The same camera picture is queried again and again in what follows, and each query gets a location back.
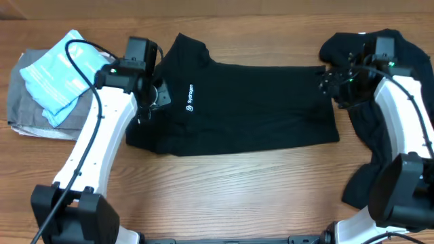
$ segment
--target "wood grain surface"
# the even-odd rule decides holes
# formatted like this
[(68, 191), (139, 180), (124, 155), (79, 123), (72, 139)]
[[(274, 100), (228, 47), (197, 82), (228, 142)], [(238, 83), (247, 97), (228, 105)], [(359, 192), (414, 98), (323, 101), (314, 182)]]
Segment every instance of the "wood grain surface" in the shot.
[[(0, 22), (0, 243), (28, 243), (37, 231), (30, 207), (36, 184), (50, 184), (74, 142), (19, 136), (6, 124), (9, 73), (26, 48), (50, 48), (71, 29), (123, 55), (131, 35), (167, 51), (181, 32), (203, 41), (218, 62), (318, 65), (336, 32), (400, 30), (434, 54), (432, 14), (252, 16)], [(319, 234), (356, 210), (340, 202), (371, 152), (335, 109), (339, 143), (206, 157), (157, 156), (121, 144), (108, 200), (129, 229), (148, 238), (209, 239)], [(430, 243), (434, 232), (414, 235)], [(405, 243), (392, 240), (393, 243)]]

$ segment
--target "black bracket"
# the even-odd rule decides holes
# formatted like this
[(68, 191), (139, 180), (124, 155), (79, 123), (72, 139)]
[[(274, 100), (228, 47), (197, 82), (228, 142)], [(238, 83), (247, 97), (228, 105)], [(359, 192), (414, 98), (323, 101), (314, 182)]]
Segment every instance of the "black bracket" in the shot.
[[(36, 185), (31, 205), (40, 228), (62, 193), (58, 183)], [(75, 199), (80, 199), (78, 207), (69, 207)], [(70, 190), (42, 239), (45, 244), (115, 244), (119, 224), (119, 216), (101, 194)]]

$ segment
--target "t-shirt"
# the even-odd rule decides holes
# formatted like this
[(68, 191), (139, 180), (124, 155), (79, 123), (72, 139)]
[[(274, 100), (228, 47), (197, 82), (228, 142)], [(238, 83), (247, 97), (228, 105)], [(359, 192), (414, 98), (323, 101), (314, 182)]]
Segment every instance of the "t-shirt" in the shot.
[(337, 142), (332, 101), (319, 90), (324, 72), (218, 63), (204, 43), (179, 34), (155, 69), (172, 104), (132, 120), (127, 144), (189, 156)]

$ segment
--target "black cable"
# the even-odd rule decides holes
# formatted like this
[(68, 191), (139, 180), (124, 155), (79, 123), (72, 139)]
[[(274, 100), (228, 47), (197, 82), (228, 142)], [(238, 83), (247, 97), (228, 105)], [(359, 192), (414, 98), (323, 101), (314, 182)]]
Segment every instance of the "black cable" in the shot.
[(427, 132), (427, 128), (425, 127), (423, 118), (422, 118), (422, 113), (420, 112), (419, 106), (417, 105), (416, 101), (414, 100), (414, 96), (412, 94), (410, 94), (401, 84), (399, 84), (396, 80), (393, 79), (393, 77), (391, 75), (389, 75), (388, 73), (382, 72), (380, 70), (377, 70), (374, 67), (370, 67), (370, 66), (353, 66), (353, 68), (359, 68), (359, 69), (364, 69), (364, 70), (368, 70), (368, 71), (372, 71), (376, 74), (382, 75), (383, 77), (387, 78), (388, 80), (390, 80), (393, 84), (395, 84), (396, 86), (398, 86), (398, 88), (408, 97), (408, 100), (410, 100), (413, 104), (414, 109), (416, 110), (416, 113), (418, 115), (419, 118), (419, 122), (420, 122), (420, 127), (422, 128), (422, 133), (423, 133), (423, 137), (425, 139), (425, 145), (428, 148), (429, 151), (429, 155), (431, 156), (432, 159), (434, 159), (434, 150), (432, 147), (432, 142), (429, 140), (428, 138), (428, 132)]
[(160, 56), (161, 56), (161, 61), (164, 58), (164, 54), (163, 54), (163, 49), (160, 46), (157, 46), (158, 52), (160, 52)]
[(83, 79), (85, 80), (85, 82), (87, 83), (87, 85), (89, 85), (89, 88), (92, 90), (92, 93), (95, 95), (95, 99), (98, 103), (98, 118), (96, 120), (96, 124), (95, 124), (95, 129), (94, 132), (89, 140), (89, 143), (86, 146), (86, 149), (84, 150), (83, 155), (81, 156), (80, 162), (77, 166), (77, 168), (74, 170), (73, 173), (73, 177), (71, 178), (71, 180), (69, 181), (68, 185), (66, 186), (66, 188), (64, 189), (64, 192), (62, 193), (62, 195), (60, 195), (60, 198), (58, 199), (57, 203), (54, 205), (53, 209), (50, 211), (50, 214), (48, 215), (48, 217), (45, 219), (44, 223), (42, 223), (41, 227), (39, 228), (39, 231), (36, 233), (35, 237), (33, 238), (31, 244), (36, 244), (36, 242), (38, 241), (39, 237), (41, 237), (42, 233), (44, 232), (44, 230), (47, 228), (48, 224), (52, 221), (52, 219), (54, 218), (54, 216), (56, 215), (57, 211), (59, 210), (60, 206), (63, 205), (63, 201), (66, 198), (66, 195), (68, 194), (68, 191), (73, 187), (74, 181), (77, 179), (77, 177), (80, 174), (80, 169), (84, 164), (84, 161), (86, 159), (87, 154), (90, 151), (90, 148), (92, 147), (92, 144), (94, 143), (96, 134), (98, 133), (98, 129), (100, 127), (101, 124), (101, 118), (102, 118), (102, 104), (101, 104), (101, 99), (100, 96), (98, 95), (98, 92), (96, 91), (96, 88), (94, 87), (94, 85), (89, 81), (89, 79), (83, 74), (83, 72), (80, 70), (80, 68), (75, 64), (74, 60), (71, 58), (71, 55), (69, 54), (69, 45), (71, 43), (86, 43), (89, 45), (93, 45), (94, 47), (97, 47), (98, 49), (101, 49), (102, 51), (110, 54), (112, 57), (114, 57), (115, 59), (118, 59), (118, 57), (116, 57), (116, 55), (112, 54), (110, 51), (108, 51), (107, 49), (104, 49), (103, 47), (92, 43), (90, 41), (85, 41), (85, 40), (70, 40), (65, 44), (65, 52), (66, 52), (66, 57), (68, 57), (69, 62), (74, 66), (75, 70), (81, 75), (81, 77), (83, 77)]
[(419, 241), (418, 239), (415, 239), (415, 238), (413, 238), (413, 237), (409, 237), (409, 236), (406, 236), (406, 235), (403, 235), (403, 234), (399, 234), (399, 233), (394, 233), (394, 232), (386, 232), (386, 233), (380, 234), (380, 235), (378, 235), (378, 236), (372, 237), (371, 239), (365, 241), (365, 242), (362, 243), (362, 244), (370, 244), (370, 243), (373, 243), (373, 242), (378, 241), (378, 240), (380, 240), (380, 239), (383, 239), (383, 238), (391, 238), (391, 237), (401, 237), (402, 239), (405, 239), (405, 240), (411, 241), (411, 242), (413, 242), (413, 243), (417, 243), (417, 244), (425, 244), (424, 242)]

